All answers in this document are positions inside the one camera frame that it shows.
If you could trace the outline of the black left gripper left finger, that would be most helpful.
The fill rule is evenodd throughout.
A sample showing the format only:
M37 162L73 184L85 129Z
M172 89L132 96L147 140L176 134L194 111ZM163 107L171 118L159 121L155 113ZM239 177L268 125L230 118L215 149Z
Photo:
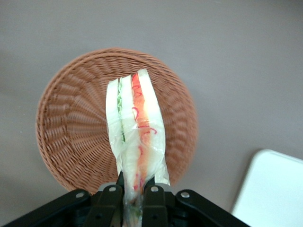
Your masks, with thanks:
M107 183L91 195L73 190L7 224L6 227L121 227L124 178Z

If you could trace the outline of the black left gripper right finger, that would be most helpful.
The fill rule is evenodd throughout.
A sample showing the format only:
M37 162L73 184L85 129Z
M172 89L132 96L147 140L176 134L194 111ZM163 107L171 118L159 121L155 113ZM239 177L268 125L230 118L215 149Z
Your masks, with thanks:
M170 186L151 179L144 188L143 227L247 227L231 213L197 192L176 194Z

